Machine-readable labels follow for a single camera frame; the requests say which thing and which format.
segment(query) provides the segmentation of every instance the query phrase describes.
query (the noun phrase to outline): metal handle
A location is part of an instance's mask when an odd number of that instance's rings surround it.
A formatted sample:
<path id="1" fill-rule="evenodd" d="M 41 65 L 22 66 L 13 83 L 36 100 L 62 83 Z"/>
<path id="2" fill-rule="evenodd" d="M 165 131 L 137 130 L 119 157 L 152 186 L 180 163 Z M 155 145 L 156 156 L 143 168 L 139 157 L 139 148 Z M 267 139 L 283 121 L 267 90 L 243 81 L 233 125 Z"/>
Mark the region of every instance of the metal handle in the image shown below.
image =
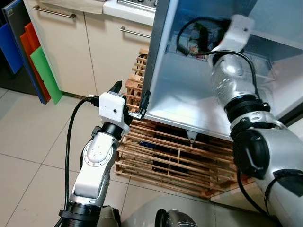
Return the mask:
<path id="1" fill-rule="evenodd" d="M 46 13 L 51 13 L 51 14 L 59 15 L 59 16 L 62 16 L 62 17 L 71 18 L 71 19 L 74 19 L 76 17 L 76 15 L 73 14 L 73 13 L 70 14 L 70 15 L 66 15 L 66 14 L 62 14 L 62 13 L 57 13 L 57 12 L 49 11 L 47 9 L 42 9 L 42 8 L 40 8 L 40 6 L 34 6 L 33 9 L 34 10 L 38 10 L 38 11 L 42 11 L 42 12 L 46 12 Z"/>
<path id="2" fill-rule="evenodd" d="M 149 38 L 149 39 L 151 38 L 150 35 L 145 35 L 145 34 L 142 34 L 142 33 L 133 32 L 133 31 L 127 30 L 124 26 L 122 26 L 122 27 L 120 28 L 120 31 L 121 31 L 121 32 L 130 33 L 130 34 L 134 34 L 134 35 L 138 35 L 138 36 L 142 36 L 142 37 Z"/>

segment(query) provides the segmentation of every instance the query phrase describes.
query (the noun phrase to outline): red cutting board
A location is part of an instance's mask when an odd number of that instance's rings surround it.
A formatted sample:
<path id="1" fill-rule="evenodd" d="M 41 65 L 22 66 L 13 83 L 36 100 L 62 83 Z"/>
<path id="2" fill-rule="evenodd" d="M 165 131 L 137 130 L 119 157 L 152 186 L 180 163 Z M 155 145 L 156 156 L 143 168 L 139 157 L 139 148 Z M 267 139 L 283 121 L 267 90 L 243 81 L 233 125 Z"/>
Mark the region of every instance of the red cutting board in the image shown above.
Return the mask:
<path id="1" fill-rule="evenodd" d="M 47 91 L 47 89 L 46 89 L 46 87 L 45 87 L 45 85 L 43 83 L 43 80 L 41 79 L 38 71 L 36 70 L 32 59 L 30 58 L 30 55 L 34 52 L 34 50 L 33 50 L 32 46 L 30 44 L 29 38 L 27 36 L 27 33 L 25 32 L 23 35 L 21 35 L 20 39 L 21 39 L 24 51 L 27 54 L 27 58 L 28 58 L 28 60 L 30 62 L 30 65 L 32 66 L 33 71 L 35 73 L 35 76 L 37 78 L 37 81 L 38 81 L 38 83 L 40 85 L 40 88 L 41 88 L 41 90 L 42 90 L 42 92 L 43 92 L 43 94 L 45 96 L 45 99 L 48 102 L 49 100 L 51 100 L 51 97 L 50 97 L 50 95 L 49 95 L 49 93 L 48 93 L 48 91 Z"/>
<path id="2" fill-rule="evenodd" d="M 33 26 L 32 22 L 28 23 L 24 27 L 24 29 L 25 29 L 25 32 L 28 36 L 29 43 L 30 43 L 33 51 L 35 51 L 40 46 L 40 42 L 38 40 L 36 31 L 34 30 L 34 26 Z"/>

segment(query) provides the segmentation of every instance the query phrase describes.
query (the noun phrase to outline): refrigerator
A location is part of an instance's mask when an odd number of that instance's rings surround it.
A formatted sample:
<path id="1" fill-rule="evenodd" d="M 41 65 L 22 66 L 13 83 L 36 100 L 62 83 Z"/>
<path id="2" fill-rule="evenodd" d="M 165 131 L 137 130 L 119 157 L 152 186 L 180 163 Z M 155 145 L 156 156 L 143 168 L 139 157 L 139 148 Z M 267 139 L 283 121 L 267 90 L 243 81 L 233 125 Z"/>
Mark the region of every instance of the refrigerator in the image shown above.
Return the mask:
<path id="1" fill-rule="evenodd" d="M 254 21 L 243 54 L 255 65 L 262 100 L 270 104 L 271 113 L 286 126 L 302 118 L 302 0 L 159 1 L 142 91 L 151 92 L 145 118 L 183 128 L 188 134 L 231 140 L 230 122 L 212 89 L 211 66 L 207 59 L 184 55 L 177 49 L 177 40 L 179 36 L 183 46 L 201 48 L 201 25 L 211 35 L 220 34 L 221 30 L 204 21 L 182 31 L 184 25 L 198 17 L 228 23 L 235 14 Z M 213 47 L 215 42 L 207 46 L 210 50 Z M 248 65 L 244 61 L 241 64 L 249 73 Z"/>

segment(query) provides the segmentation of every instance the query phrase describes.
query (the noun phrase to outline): countertop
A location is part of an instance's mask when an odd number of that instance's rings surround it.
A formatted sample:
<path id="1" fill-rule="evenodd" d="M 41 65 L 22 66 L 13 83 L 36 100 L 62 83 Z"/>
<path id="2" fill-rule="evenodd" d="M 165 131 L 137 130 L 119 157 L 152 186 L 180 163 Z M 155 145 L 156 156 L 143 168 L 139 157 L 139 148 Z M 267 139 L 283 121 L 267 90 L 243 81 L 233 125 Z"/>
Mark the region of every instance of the countertop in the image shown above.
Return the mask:
<path id="1" fill-rule="evenodd" d="M 103 5 L 103 13 L 150 26 L 155 18 L 152 12 L 119 4 L 117 0 L 107 0 Z"/>

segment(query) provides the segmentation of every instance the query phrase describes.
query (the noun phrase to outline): cabinet door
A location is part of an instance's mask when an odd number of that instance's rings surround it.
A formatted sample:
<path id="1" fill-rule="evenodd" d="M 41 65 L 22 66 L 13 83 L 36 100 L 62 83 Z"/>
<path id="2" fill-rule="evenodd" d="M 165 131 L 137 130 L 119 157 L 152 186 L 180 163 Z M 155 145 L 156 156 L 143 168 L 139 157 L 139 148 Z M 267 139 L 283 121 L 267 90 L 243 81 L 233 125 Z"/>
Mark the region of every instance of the cabinet door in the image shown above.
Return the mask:
<path id="1" fill-rule="evenodd" d="M 152 27 L 104 14 L 85 13 L 85 20 L 98 95 L 118 80 L 123 81 L 123 91 L 139 50 L 148 50 L 150 39 L 120 29 L 125 26 L 127 30 L 151 35 Z"/>
<path id="2" fill-rule="evenodd" d="M 38 33 L 50 67 L 62 91 L 88 96 L 96 94 L 89 43 L 83 12 L 44 5 L 37 0 L 25 0 L 35 30 Z M 41 9 L 75 18 L 54 15 Z"/>

